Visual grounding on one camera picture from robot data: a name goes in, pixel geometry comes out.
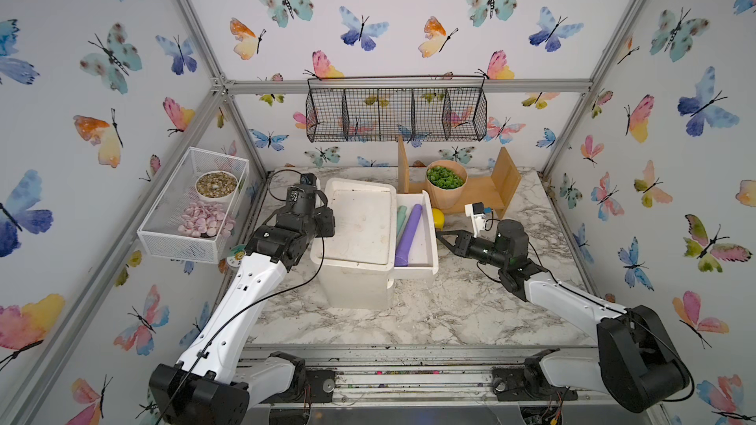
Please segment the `white top drawer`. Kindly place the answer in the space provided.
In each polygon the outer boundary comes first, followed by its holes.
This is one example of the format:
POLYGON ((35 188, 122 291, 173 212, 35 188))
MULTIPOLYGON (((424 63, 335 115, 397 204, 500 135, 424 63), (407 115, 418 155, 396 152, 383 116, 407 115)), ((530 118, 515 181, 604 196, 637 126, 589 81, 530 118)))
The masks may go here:
POLYGON ((422 206, 421 217, 415 230, 413 243, 409 246, 407 267, 395 266, 392 275, 395 279, 433 279, 439 271, 438 249, 432 207, 429 194, 398 194, 399 207, 407 207, 407 216, 417 204, 422 206))

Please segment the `purple microphone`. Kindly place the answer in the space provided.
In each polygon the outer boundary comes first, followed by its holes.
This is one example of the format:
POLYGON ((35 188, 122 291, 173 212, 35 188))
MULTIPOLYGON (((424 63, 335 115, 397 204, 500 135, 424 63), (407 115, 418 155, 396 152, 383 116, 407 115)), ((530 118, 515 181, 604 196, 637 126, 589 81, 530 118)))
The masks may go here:
POLYGON ((401 237, 399 238, 395 255, 395 265, 397 267, 407 267, 409 265, 411 246, 413 246, 413 240, 415 240, 415 234, 417 233, 417 227, 422 218, 422 212, 423 206, 421 206, 421 204, 415 204, 406 214, 405 223, 401 231, 401 237))

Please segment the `green microphone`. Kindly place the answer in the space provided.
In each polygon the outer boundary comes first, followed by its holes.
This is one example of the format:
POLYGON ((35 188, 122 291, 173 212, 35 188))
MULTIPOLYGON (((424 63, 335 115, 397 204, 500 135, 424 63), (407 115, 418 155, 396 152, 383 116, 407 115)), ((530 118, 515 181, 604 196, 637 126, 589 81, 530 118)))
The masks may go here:
POLYGON ((397 210, 397 238, 402 237, 408 219, 408 207, 399 206, 397 210))

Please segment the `white drawer cabinet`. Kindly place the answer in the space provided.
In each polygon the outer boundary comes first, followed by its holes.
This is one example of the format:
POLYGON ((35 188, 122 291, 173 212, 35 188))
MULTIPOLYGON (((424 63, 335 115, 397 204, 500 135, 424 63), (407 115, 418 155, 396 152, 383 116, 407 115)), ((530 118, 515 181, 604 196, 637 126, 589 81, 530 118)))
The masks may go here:
POLYGON ((385 310, 393 299, 397 192, 387 184, 331 178, 325 188, 335 234, 311 261, 333 308, 385 310))

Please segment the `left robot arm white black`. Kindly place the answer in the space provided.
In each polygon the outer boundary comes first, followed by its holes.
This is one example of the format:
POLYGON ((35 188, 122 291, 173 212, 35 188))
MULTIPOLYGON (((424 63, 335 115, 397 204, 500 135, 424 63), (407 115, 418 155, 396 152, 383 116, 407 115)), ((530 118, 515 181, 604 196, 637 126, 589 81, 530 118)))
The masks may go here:
POLYGON ((301 174, 287 189, 274 224, 255 229, 245 248, 236 278, 198 338, 173 365, 153 371, 149 388, 165 424, 239 424, 261 403, 310 401, 305 361, 274 352, 236 379, 240 356, 268 300, 314 239, 335 234, 336 222, 327 197, 312 173, 301 174))

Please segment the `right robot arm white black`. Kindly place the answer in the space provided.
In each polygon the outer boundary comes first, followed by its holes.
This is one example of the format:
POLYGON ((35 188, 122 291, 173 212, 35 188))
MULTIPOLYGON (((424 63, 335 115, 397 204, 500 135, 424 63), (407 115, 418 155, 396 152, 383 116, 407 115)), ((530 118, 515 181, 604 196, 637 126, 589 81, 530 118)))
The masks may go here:
POLYGON ((693 395, 692 374, 653 309, 624 307, 557 279, 530 257, 535 250, 516 220, 498 222, 492 240, 468 230, 439 231, 436 238, 452 254, 496 268, 499 283, 510 294, 560 317, 595 342, 586 354, 553 349, 528 358, 525 388, 530 395, 593 391, 634 413, 693 395))

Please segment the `yellow plastic jar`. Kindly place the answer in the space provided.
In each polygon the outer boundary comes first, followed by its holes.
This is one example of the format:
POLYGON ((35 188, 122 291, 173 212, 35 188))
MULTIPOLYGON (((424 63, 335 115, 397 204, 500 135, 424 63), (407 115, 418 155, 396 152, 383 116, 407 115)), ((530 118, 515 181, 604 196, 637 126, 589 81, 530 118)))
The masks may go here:
POLYGON ((439 209, 432 210, 433 224, 436 230, 443 230, 446 222, 446 216, 444 212, 439 209))

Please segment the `wooden shelf stand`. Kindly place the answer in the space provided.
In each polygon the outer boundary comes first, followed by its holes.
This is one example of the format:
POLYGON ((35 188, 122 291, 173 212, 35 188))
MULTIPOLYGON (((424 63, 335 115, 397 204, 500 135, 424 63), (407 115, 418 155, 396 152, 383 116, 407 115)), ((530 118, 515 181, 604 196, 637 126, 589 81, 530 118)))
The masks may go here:
POLYGON ((506 214, 517 189, 522 181, 522 175, 511 159, 506 148, 501 148, 490 175, 474 176, 470 171, 456 161, 439 159, 425 167, 425 171, 433 167, 445 167, 458 176, 464 184, 456 189, 441 189, 433 185, 427 176, 423 181, 411 181, 411 167, 402 137, 398 143, 398 186, 399 194, 421 194, 427 192, 431 207, 441 210, 444 214, 462 214, 465 206, 472 203, 482 203, 491 208, 498 216, 506 214))

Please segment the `pink pot with green plant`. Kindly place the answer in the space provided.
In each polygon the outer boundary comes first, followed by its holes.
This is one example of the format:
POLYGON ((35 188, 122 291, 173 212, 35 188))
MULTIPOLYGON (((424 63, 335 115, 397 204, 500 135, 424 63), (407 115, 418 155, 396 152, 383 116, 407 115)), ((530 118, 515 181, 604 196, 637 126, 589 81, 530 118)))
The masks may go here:
POLYGON ((466 169, 456 161, 441 159, 427 167, 426 190, 434 208, 452 209, 462 198, 468 181, 466 169))

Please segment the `clear jar sunflower lid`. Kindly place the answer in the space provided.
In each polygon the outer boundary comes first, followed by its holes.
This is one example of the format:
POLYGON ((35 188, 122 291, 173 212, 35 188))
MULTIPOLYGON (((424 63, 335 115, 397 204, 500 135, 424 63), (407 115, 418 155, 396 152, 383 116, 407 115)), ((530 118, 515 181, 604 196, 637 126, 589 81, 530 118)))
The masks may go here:
POLYGON ((230 249, 228 257, 226 257, 226 264, 230 269, 237 270, 241 266, 242 260, 245 256, 246 250, 243 244, 234 246, 230 249))

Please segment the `white bowl of nuts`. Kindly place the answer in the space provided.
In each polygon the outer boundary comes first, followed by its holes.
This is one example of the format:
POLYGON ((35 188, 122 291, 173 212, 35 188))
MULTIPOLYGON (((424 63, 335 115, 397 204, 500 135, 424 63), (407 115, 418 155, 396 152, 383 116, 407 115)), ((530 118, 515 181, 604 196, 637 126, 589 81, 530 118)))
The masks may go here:
POLYGON ((215 170, 202 174, 195 182, 199 198, 209 203, 228 203, 236 192, 239 180, 232 173, 215 170))

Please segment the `pink petal pile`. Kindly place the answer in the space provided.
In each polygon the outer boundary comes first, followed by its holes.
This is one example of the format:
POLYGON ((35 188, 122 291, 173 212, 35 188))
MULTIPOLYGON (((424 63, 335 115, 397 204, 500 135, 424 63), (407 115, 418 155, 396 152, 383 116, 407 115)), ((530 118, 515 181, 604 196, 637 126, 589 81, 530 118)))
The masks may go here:
POLYGON ((177 231, 193 238, 228 238, 235 228, 235 219, 221 203, 191 202, 179 216, 177 231))

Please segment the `white mesh wall basket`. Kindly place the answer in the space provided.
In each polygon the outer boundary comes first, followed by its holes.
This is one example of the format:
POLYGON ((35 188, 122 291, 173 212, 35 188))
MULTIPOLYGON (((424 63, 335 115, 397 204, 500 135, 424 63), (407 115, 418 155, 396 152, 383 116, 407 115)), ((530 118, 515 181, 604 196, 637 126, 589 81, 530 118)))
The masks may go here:
POLYGON ((144 251, 173 261, 218 263, 248 175, 246 159, 187 150, 138 229, 144 251))

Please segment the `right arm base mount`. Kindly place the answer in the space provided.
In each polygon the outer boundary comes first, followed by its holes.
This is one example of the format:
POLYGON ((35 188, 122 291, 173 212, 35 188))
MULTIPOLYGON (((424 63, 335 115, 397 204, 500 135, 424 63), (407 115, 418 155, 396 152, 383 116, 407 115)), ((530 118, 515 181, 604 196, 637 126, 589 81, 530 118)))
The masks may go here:
POLYGON ((551 385, 541 371, 541 360, 557 349, 546 349, 523 362, 492 369, 491 391, 498 401, 577 401, 578 394, 567 387, 551 385))

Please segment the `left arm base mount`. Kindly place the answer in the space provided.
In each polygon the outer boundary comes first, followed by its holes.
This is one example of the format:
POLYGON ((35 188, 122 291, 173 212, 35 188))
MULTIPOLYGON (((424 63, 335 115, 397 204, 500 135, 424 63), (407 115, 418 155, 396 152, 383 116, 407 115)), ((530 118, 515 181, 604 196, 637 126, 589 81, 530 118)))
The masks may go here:
POLYGON ((312 369, 303 358, 275 352, 250 370, 246 382, 252 405, 330 403, 336 390, 336 372, 312 369))

